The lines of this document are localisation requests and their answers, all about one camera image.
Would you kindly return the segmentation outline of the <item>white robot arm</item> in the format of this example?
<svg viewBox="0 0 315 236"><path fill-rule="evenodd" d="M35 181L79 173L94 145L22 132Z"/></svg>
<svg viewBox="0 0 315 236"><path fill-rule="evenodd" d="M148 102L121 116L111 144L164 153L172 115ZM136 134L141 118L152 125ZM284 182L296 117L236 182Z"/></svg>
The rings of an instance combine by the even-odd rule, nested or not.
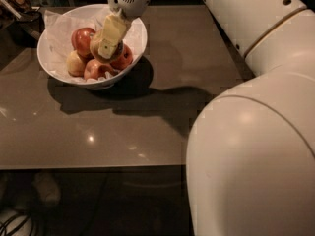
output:
<svg viewBox="0 0 315 236"><path fill-rule="evenodd" d="M315 12L300 0L204 0L254 79L190 132L195 236L315 236Z"/></svg>

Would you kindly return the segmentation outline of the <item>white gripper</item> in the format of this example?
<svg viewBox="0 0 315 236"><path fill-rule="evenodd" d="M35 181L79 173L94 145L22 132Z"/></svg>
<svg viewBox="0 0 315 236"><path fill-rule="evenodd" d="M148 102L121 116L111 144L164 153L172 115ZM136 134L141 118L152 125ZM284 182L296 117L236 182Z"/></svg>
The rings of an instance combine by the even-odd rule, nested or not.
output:
<svg viewBox="0 0 315 236"><path fill-rule="evenodd" d="M151 0L107 0L109 8L114 13L121 14L128 20L142 16ZM116 14L109 14L103 22L98 53L104 59L117 56L122 41L128 31L128 23Z"/></svg>

